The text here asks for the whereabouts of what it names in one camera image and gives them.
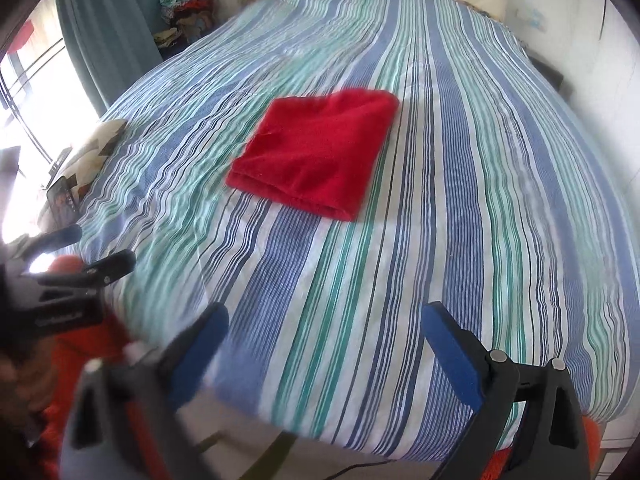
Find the person's left hand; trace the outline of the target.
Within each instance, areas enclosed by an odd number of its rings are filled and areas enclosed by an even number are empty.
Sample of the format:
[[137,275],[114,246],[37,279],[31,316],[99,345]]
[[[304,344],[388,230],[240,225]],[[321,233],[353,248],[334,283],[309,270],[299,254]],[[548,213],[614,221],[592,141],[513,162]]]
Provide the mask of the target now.
[[22,429],[31,414],[50,405],[58,382],[54,346],[53,337],[41,339],[21,363],[14,363],[2,354],[1,421],[11,429]]

